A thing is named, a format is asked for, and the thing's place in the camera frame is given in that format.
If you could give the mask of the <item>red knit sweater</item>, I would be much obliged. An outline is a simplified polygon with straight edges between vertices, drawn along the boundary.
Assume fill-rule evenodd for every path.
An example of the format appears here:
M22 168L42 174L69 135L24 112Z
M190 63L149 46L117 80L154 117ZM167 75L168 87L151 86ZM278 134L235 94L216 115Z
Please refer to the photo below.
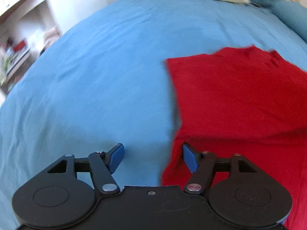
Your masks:
M238 153L284 186L288 229L306 229L306 71L255 46L170 58L181 126L163 185L183 187L191 172L182 145L219 157Z

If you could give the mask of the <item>blue bed sheet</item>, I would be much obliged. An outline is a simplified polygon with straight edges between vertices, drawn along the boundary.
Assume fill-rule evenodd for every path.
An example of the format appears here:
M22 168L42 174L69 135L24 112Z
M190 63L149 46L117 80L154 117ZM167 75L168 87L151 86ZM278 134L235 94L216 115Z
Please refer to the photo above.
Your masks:
M75 25L1 106L1 229L19 225L14 192L65 154L122 143L118 185L159 185L180 125L164 60L250 45L306 69L304 40L250 5L118 0Z

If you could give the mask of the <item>white cluttered shelf unit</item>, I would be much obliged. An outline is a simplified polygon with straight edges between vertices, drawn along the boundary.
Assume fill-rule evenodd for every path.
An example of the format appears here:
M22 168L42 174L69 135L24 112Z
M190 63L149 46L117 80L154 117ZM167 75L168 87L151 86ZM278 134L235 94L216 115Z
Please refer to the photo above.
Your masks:
M8 94L16 80L45 48L44 35L47 31L63 34L59 20L56 18L55 3L60 0L19 0L1 15L1 25L7 28L9 37L21 50L8 68L1 89Z

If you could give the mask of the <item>teal folded duvet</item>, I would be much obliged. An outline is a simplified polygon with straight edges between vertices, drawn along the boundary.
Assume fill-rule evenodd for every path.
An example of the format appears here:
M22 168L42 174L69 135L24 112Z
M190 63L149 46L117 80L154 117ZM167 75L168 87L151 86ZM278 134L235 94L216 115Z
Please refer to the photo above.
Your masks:
M271 12L305 42L307 39L307 10L299 3L280 0L271 6Z

